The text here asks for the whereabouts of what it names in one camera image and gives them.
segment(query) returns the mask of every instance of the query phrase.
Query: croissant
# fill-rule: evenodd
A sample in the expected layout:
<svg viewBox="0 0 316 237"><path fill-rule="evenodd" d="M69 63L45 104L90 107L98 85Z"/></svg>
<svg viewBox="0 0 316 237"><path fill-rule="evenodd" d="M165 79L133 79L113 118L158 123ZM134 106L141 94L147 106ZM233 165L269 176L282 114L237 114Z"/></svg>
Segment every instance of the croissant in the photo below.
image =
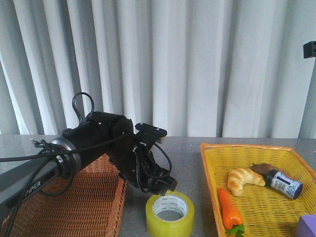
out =
<svg viewBox="0 0 316 237"><path fill-rule="evenodd" d="M232 191L235 196L241 196L244 184L255 184L265 186L264 178L248 168L233 169L228 175L227 188Z"/></svg>

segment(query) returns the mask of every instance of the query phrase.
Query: table surface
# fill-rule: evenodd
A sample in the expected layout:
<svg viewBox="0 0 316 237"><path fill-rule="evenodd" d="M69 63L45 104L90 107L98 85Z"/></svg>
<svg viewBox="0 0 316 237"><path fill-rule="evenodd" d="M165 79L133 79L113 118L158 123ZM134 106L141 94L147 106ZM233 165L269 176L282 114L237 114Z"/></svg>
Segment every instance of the table surface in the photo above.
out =
<svg viewBox="0 0 316 237"><path fill-rule="evenodd" d="M0 158L34 155L38 150L30 142L31 138L50 141L54 137L56 136L0 135ZM188 196L195 205L193 237L218 236L200 154L201 143L292 147L313 170L316 170L316 139L167 137L161 147L171 158L171 176L178 181L176 190ZM167 161L156 148L153 148L153 153L156 162L168 168ZM0 175L18 164L0 163ZM150 196L151 194L144 194L128 185L120 237L150 237L146 228L145 213L145 205Z"/></svg>

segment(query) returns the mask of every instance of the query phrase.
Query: purple object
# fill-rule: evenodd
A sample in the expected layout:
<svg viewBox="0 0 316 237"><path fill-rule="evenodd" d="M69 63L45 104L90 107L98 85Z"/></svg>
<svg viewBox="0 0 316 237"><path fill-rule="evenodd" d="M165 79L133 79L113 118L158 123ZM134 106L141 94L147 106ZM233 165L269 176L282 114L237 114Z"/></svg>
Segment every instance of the purple object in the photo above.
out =
<svg viewBox="0 0 316 237"><path fill-rule="evenodd" d="M296 230L296 237L316 237L316 215L301 216Z"/></svg>

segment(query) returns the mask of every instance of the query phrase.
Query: packing tape roll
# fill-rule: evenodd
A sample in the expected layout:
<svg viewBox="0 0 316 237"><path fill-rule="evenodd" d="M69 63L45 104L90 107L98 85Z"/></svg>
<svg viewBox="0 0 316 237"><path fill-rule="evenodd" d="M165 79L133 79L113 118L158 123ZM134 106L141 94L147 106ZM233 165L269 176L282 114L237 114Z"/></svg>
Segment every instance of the packing tape roll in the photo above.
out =
<svg viewBox="0 0 316 237"><path fill-rule="evenodd" d="M178 220L163 220L163 211L175 211ZM189 237L194 225L194 204L178 191L167 191L165 196L153 195L146 203L146 224L152 237Z"/></svg>

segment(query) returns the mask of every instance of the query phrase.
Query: bottle with blue label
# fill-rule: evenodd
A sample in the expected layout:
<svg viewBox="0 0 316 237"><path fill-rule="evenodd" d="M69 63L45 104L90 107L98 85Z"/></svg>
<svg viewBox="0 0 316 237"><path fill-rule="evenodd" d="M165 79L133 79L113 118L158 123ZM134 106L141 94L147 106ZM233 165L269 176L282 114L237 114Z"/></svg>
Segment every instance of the bottle with blue label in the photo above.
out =
<svg viewBox="0 0 316 237"><path fill-rule="evenodd" d="M266 186L270 186L284 193L291 199L296 199L303 190L303 184L297 180L290 179L282 172L275 169L270 170L266 177Z"/></svg>

